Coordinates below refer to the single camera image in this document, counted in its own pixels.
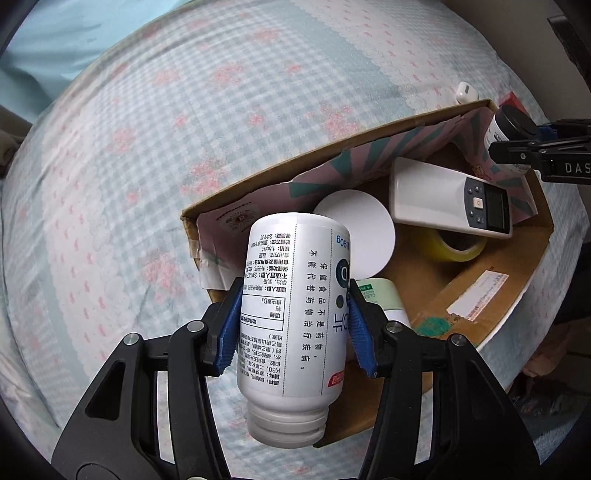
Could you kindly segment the red carton box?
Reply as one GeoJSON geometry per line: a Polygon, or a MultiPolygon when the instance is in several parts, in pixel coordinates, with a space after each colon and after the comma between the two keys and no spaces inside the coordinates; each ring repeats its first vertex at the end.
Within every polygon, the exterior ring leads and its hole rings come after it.
{"type": "Polygon", "coordinates": [[[498,104],[498,109],[508,110],[510,112],[520,111],[524,115],[530,115],[526,107],[513,91],[510,91],[501,98],[498,104]]]}

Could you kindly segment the green jar white lid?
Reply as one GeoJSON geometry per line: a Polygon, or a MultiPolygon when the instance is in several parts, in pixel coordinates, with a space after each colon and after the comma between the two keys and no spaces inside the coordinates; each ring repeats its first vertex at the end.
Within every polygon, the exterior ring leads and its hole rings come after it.
{"type": "Polygon", "coordinates": [[[386,278],[370,278],[356,281],[363,299],[379,305],[386,317],[411,327],[406,309],[394,283],[386,278]]]}

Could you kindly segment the white supplement bottle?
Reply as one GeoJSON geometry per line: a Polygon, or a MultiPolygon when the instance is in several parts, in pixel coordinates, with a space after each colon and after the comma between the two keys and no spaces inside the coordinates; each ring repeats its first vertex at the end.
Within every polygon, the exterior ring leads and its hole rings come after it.
{"type": "Polygon", "coordinates": [[[321,215],[277,213],[250,229],[238,388],[260,443],[297,449],[325,434],[345,378],[350,262],[348,229],[321,215]]]}

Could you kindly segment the white earbuds case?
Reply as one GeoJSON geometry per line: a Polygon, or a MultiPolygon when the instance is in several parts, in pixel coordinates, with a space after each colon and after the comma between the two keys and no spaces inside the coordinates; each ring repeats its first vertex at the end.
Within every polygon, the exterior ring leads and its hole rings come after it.
{"type": "Polygon", "coordinates": [[[480,96],[478,91],[472,85],[462,81],[457,86],[455,98],[458,104],[464,105],[478,101],[480,96]]]}

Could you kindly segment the white remote control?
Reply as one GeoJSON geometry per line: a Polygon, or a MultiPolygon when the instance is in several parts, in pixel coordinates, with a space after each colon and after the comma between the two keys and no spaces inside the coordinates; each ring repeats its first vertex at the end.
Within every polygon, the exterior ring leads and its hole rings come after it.
{"type": "Polygon", "coordinates": [[[394,222],[508,239],[513,221],[507,191],[463,172],[398,157],[390,175],[394,222]]]}

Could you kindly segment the yellow tape roll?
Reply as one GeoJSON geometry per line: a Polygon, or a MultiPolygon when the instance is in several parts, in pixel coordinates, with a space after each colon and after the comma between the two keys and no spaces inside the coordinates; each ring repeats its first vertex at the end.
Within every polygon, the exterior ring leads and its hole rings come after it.
{"type": "Polygon", "coordinates": [[[487,238],[466,233],[419,228],[415,234],[416,248],[428,259],[439,263],[465,263],[484,250],[487,238]]]}

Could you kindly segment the open cardboard box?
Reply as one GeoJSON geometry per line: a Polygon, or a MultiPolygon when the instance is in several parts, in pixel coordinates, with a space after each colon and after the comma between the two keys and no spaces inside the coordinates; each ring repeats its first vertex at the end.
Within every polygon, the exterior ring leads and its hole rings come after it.
{"type": "MultiPolygon", "coordinates": [[[[188,207],[182,221],[205,289],[211,296],[222,296],[236,278],[245,278],[249,232],[264,216],[315,214],[322,199],[346,189],[374,196],[389,211],[391,166],[396,158],[405,157],[478,177],[509,195],[512,236],[486,237],[484,250],[470,262],[426,258],[415,246],[417,230],[426,227],[393,220],[394,254],[372,277],[394,283],[417,332],[423,332],[429,321],[441,320],[446,335],[460,333],[474,344],[481,343],[538,266],[553,228],[534,175],[521,177],[516,191],[493,176],[484,137],[495,113],[485,103],[394,122],[290,155],[279,165],[188,207]]],[[[324,446],[372,427],[386,389],[384,378],[370,378],[359,366],[348,331],[342,392],[329,407],[324,436],[312,445],[324,446]]]]}

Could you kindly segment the patterned bed sheet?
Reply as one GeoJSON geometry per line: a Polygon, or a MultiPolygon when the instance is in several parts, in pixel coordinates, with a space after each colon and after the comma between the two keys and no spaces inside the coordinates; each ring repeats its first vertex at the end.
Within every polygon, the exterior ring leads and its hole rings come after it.
{"type": "MultiPolygon", "coordinates": [[[[168,336],[211,303],[185,209],[290,155],[513,91],[485,38],[439,1],[191,1],[90,63],[36,119],[1,182],[1,395],[49,460],[127,334],[168,336]],[[460,105],[460,82],[479,100],[460,105]]],[[[534,175],[553,223],[538,266],[476,344],[510,384],[550,328],[588,215],[534,175]]]]}

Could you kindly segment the light blue hanging cloth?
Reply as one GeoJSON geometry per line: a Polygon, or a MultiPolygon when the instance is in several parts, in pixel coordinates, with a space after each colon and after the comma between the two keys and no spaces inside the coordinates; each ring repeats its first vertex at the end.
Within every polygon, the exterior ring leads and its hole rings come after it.
{"type": "Polygon", "coordinates": [[[1,106],[33,123],[96,58],[181,1],[40,1],[1,54],[1,106]]]}

